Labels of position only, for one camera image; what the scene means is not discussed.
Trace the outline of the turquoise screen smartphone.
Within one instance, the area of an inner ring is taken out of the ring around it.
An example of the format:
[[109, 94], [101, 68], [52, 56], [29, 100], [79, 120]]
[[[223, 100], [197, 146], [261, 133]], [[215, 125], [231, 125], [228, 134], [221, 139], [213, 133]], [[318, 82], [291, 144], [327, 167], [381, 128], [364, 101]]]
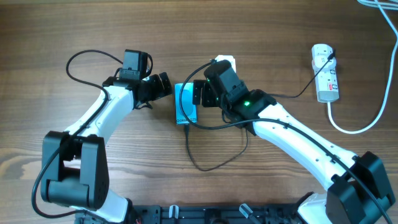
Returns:
[[[176, 83], [174, 85], [175, 90], [175, 116], [177, 124], [188, 124], [189, 122], [182, 114], [180, 109], [179, 94], [183, 83]], [[193, 104], [193, 83], [187, 83], [184, 86], [182, 97], [181, 97], [182, 107], [185, 114], [193, 122], [197, 122], [197, 106]]]

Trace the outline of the white charger plug adapter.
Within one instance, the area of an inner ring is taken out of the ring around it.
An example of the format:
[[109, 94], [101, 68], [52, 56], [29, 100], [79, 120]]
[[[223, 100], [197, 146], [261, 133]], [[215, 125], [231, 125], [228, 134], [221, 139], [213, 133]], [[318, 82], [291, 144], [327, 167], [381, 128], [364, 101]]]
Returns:
[[316, 55], [312, 60], [312, 68], [314, 71], [327, 71], [336, 67], [336, 59], [333, 54], [330, 55]]

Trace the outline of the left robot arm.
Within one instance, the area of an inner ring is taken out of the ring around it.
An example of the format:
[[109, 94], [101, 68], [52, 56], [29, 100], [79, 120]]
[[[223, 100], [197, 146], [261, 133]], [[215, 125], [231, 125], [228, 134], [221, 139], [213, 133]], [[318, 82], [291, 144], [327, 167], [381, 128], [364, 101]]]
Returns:
[[101, 93], [89, 110], [62, 132], [50, 131], [42, 144], [42, 168], [31, 204], [41, 217], [75, 216], [77, 222], [141, 223], [128, 198], [109, 188], [106, 143], [133, 110], [172, 92], [165, 72], [152, 74], [146, 52], [126, 50], [115, 74], [98, 86]]

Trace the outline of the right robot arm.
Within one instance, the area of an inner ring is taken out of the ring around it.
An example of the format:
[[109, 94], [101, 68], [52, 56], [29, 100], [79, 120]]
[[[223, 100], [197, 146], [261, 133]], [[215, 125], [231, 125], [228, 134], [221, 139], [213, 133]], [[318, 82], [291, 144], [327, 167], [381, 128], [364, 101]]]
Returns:
[[391, 219], [387, 210], [396, 199], [384, 164], [375, 154], [362, 156], [318, 135], [262, 90], [249, 91], [228, 60], [201, 66], [203, 84], [230, 126], [246, 128], [281, 148], [308, 170], [325, 189], [310, 193], [296, 215], [305, 223], [376, 223]]

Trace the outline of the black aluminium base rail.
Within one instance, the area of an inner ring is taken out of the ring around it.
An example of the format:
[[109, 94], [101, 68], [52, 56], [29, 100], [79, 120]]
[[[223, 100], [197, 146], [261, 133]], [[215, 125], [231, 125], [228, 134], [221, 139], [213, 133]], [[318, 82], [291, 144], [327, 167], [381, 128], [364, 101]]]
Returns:
[[263, 206], [244, 203], [214, 207], [140, 205], [133, 207], [132, 214], [128, 216], [127, 222], [133, 224], [306, 223], [297, 209], [298, 206], [294, 203]]

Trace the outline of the white power strip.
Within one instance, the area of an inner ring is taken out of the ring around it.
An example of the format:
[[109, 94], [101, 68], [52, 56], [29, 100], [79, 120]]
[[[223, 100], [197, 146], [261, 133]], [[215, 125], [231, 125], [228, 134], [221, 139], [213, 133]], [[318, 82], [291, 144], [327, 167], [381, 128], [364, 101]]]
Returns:
[[[315, 44], [312, 47], [312, 59], [316, 55], [335, 56], [335, 51], [327, 44]], [[331, 103], [339, 99], [336, 67], [327, 71], [314, 71], [317, 100], [320, 103]]]

